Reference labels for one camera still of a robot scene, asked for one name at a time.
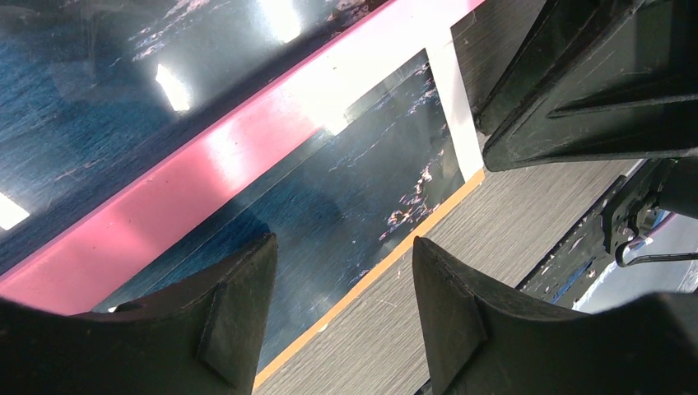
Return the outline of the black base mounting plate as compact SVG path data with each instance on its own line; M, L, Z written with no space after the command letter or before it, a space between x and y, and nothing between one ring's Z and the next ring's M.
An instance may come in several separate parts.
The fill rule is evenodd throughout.
M516 289L561 307L578 304L618 248L649 230L658 191L657 175L618 177Z

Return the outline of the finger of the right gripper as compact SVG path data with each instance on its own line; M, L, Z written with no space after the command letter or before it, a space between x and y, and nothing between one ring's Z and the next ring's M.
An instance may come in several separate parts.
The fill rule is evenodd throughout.
M695 156L696 2L546 2L476 124L490 171Z

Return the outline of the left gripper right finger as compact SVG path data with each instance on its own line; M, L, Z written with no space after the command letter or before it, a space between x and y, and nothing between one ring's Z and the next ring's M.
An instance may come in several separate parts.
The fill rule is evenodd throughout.
M412 273L435 394L694 394L697 297L598 314L525 295L417 237Z

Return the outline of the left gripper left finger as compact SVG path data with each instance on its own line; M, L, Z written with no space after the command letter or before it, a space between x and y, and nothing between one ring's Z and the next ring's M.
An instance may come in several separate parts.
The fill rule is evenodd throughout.
M268 320L277 239L266 234L113 313L1 302L4 394L249 394Z

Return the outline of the landscape photo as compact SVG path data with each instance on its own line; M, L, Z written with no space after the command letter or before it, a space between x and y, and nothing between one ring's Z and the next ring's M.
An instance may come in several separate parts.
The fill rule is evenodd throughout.
M386 2L2 2L1 277ZM87 311L273 232L259 373L464 184L422 50Z

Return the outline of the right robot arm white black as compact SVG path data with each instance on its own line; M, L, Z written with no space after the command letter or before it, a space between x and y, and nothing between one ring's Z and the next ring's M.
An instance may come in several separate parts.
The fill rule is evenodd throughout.
M624 266L649 211L697 215L696 2L546 2L476 125L493 172L644 160L602 213Z

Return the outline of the pink picture frame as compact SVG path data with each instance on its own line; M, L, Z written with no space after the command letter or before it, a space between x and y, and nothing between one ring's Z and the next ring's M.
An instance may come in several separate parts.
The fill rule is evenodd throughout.
M57 314L92 309L320 127L426 51L465 184L484 178L452 26L475 1L389 1L231 110L1 277L3 298Z

